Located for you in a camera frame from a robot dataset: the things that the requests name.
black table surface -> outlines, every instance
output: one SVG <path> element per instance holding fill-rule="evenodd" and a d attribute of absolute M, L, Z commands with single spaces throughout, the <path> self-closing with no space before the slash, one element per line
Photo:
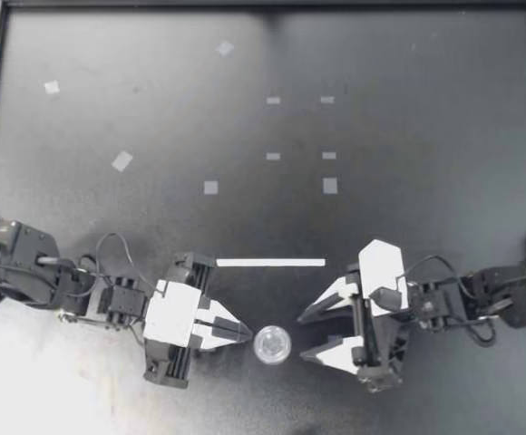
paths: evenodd
<path fill-rule="evenodd" d="M 152 400 L 122 409 L 152 408 L 139 433 L 164 433 L 149 421 L 196 434 L 526 432 L 526 329 L 500 324 L 486 350 L 414 331 L 402 388 L 371 395 L 297 357 L 342 324 L 295 321 L 375 237 L 406 264 L 435 253 L 462 272 L 524 258 L 526 11 L 14 11 L 0 217 L 52 233 L 67 256 L 120 231 L 154 279 L 185 250 L 326 258 L 217 271 L 210 295 L 256 331 L 286 328 L 293 353 L 270 367 L 250 344 L 222 350 L 194 362 L 187 391 L 147 384 L 140 366 L 128 376 Z M 127 271 L 118 245 L 104 261 Z"/>

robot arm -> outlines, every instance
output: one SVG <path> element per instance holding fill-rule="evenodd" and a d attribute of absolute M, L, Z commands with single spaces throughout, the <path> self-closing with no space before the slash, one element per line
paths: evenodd
<path fill-rule="evenodd" d="M 56 310 L 65 322 L 115 330 L 142 323 L 144 378 L 160 385 L 187 387 L 192 350 L 252 338 L 246 325 L 205 295 L 214 266 L 203 256 L 177 255 L 164 279 L 145 292 L 135 279 L 104 275 L 99 267 L 90 272 L 61 258 L 54 239 L 42 231 L 20 222 L 0 222 L 0 302 L 9 297 L 33 308 Z M 86 317 L 98 280 L 105 284 L 97 306 L 103 320 Z"/>
<path fill-rule="evenodd" d="M 353 333 L 301 356 L 352 373 L 371 392 L 402 383 L 411 324 L 432 333 L 462 328 L 481 347 L 496 341 L 494 317 L 513 328 L 526 326 L 526 260 L 467 276 L 455 274 L 438 256 L 404 269 L 400 249 L 380 240 L 366 246 L 358 260 L 298 319 L 308 324 L 351 315 Z M 407 281 L 416 266 L 429 260 L 444 263 L 451 276 Z"/>

clear plastic cup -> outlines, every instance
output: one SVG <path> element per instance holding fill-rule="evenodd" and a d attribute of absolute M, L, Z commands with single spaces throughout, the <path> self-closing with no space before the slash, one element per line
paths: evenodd
<path fill-rule="evenodd" d="M 291 338 L 279 326 L 266 326 L 255 336 L 255 355 L 265 364 L 281 364 L 291 353 Z"/>

screw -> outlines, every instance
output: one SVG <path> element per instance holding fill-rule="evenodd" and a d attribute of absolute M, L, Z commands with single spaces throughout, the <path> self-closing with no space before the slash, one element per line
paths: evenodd
<path fill-rule="evenodd" d="M 431 311 L 434 310 L 434 304 L 430 301 L 426 301 L 424 304 L 423 304 L 423 311 L 426 312 L 426 313 L 430 313 Z"/>

white tape marker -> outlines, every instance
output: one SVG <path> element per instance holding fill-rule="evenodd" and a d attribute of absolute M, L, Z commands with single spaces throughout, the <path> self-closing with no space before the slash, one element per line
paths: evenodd
<path fill-rule="evenodd" d="M 319 97 L 319 102 L 322 104 L 335 104 L 336 103 L 336 97 L 333 95 L 324 95 L 323 97 Z"/>
<path fill-rule="evenodd" d="M 203 193 L 205 195 L 218 195 L 219 194 L 219 182 L 216 180 L 205 181 Z"/>
<path fill-rule="evenodd" d="M 116 169 L 118 172 L 123 172 L 128 165 L 130 165 L 130 162 L 132 161 L 133 157 L 130 153 L 126 151 L 120 151 L 120 154 L 118 154 L 118 157 L 114 159 L 112 162 L 112 166 L 114 169 Z"/>
<path fill-rule="evenodd" d="M 58 83 L 57 80 L 46 82 L 44 83 L 44 88 L 49 95 L 54 95 L 55 93 L 59 93 L 60 83 Z"/>
<path fill-rule="evenodd" d="M 337 179 L 324 179 L 324 195 L 337 195 Z"/>
<path fill-rule="evenodd" d="M 325 267 L 325 258 L 217 258 L 218 267 Z"/>
<path fill-rule="evenodd" d="M 223 57 L 227 57 L 233 50 L 235 50 L 235 45 L 233 45 L 229 41 L 223 41 L 217 47 L 216 52 Z"/>

